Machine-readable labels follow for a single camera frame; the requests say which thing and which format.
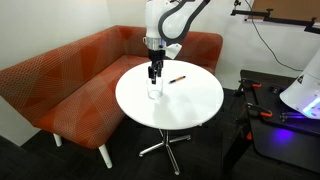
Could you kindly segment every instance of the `orange couch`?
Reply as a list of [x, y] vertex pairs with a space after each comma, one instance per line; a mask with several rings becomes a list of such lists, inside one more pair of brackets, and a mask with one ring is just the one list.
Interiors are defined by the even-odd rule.
[[[33, 126], [99, 148], [124, 117], [115, 99], [119, 78], [149, 61], [145, 34], [113, 26], [30, 58], [0, 71], [0, 95]], [[214, 74], [221, 47], [218, 34], [189, 32], [176, 59]]]

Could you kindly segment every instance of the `white wall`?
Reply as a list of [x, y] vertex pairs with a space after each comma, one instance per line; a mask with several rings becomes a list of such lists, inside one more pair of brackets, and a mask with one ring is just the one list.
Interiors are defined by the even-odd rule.
[[[0, 70], [110, 27], [106, 0], [1, 0]], [[21, 145], [38, 129], [0, 98], [0, 135]]]
[[[112, 23], [145, 26], [146, 2], [107, 0]], [[191, 26], [194, 31], [215, 32], [223, 36], [223, 49], [216, 69], [216, 77], [222, 86], [236, 89], [241, 69], [296, 77], [299, 72], [276, 63], [254, 26], [244, 22], [244, 16], [230, 16], [233, 3], [234, 0], [211, 0]], [[247, 8], [243, 1], [238, 9]], [[265, 22], [257, 23], [257, 27], [278, 59], [294, 68], [303, 69], [320, 48], [320, 35], [304, 32], [302, 27]]]

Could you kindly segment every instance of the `floor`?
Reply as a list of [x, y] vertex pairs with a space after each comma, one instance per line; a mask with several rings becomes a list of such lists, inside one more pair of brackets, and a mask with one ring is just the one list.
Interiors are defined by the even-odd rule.
[[[178, 176], [164, 147], [144, 157], [138, 155], [161, 141], [159, 130], [125, 118], [106, 144], [113, 161], [112, 169], [105, 166], [98, 150], [68, 141], [58, 148], [52, 134], [40, 131], [21, 148], [0, 138], [0, 179], [222, 179], [222, 157], [230, 145], [235, 118], [244, 103], [243, 98], [233, 98], [232, 90], [224, 89], [224, 92], [223, 107], [214, 118], [202, 126], [172, 131], [173, 137], [191, 135], [189, 141], [171, 144], [181, 171]], [[260, 157], [251, 146], [227, 179], [319, 180], [320, 174]]]

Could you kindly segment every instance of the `black cable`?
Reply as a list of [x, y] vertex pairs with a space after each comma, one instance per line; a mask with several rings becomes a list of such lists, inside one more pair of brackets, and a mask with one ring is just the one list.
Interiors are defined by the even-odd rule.
[[[248, 3], [247, 0], [245, 0], [245, 1], [246, 1], [246, 3], [247, 3], [248, 6], [249, 6], [250, 11], [252, 11], [251, 5]], [[275, 60], [276, 60], [280, 65], [282, 65], [282, 66], [284, 66], [284, 67], [287, 67], [287, 68], [289, 68], [289, 69], [291, 69], [291, 70], [294, 70], [294, 71], [303, 71], [303, 70], [301, 70], [301, 69], [295, 69], [295, 68], [292, 68], [292, 67], [290, 67], [290, 66], [288, 66], [288, 65], [285, 65], [285, 64], [281, 63], [281, 62], [278, 60], [276, 54], [272, 51], [272, 49], [269, 47], [269, 45], [268, 45], [268, 44], [264, 41], [264, 39], [261, 37], [260, 32], [259, 32], [256, 24], [255, 24], [254, 21], [253, 21], [253, 16], [251, 16], [251, 20], [252, 20], [252, 24], [253, 24], [254, 28], [256, 29], [256, 31], [257, 31], [257, 33], [258, 33], [261, 41], [267, 46], [267, 48], [268, 48], [268, 49], [270, 50], [270, 52], [273, 54]]]

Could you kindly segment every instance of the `clear plastic cup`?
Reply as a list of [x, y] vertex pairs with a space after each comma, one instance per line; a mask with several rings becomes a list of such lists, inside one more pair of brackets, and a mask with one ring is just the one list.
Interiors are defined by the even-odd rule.
[[156, 78], [156, 84], [152, 84], [151, 79], [147, 79], [147, 90], [150, 99], [157, 100], [162, 96], [163, 80]]

